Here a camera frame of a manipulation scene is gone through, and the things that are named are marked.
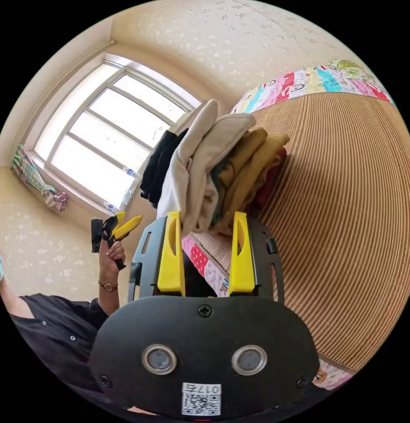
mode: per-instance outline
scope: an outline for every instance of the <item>curtain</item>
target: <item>curtain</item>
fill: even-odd
[[[22,144],[17,147],[11,168],[14,169],[24,184],[37,189],[42,194],[48,207],[55,206],[60,212],[64,211],[67,204],[67,194],[57,192],[53,186],[44,182]]]

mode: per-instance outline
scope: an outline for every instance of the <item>bed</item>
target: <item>bed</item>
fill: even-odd
[[[259,219],[280,250],[285,303],[314,337],[314,383],[334,389],[370,360],[410,294],[409,133],[383,85],[346,60],[256,87],[232,112],[291,138]],[[231,239],[192,234],[183,250],[226,296]]]

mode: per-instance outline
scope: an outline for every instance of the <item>windowsill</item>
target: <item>windowsill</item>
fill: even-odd
[[[98,213],[104,214],[108,217],[113,216],[114,213],[106,209],[105,207],[97,204],[90,198],[81,194],[75,190],[70,185],[66,184],[62,179],[53,174],[51,171],[45,168],[44,164],[31,152],[29,152],[30,158],[33,160],[34,164],[37,167],[41,177],[45,180],[46,183],[53,185],[57,191],[64,191],[67,193],[67,196],[73,200],[75,203],[79,204],[81,207],[87,209],[93,215]]]

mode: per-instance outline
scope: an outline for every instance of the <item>window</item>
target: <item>window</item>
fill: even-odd
[[[33,152],[83,195],[123,210],[163,132],[191,110],[150,77],[104,61],[57,107]]]

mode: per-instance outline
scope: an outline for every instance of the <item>qr code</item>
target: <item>qr code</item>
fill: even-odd
[[[182,414],[219,416],[221,414],[220,385],[185,384],[183,386]]]

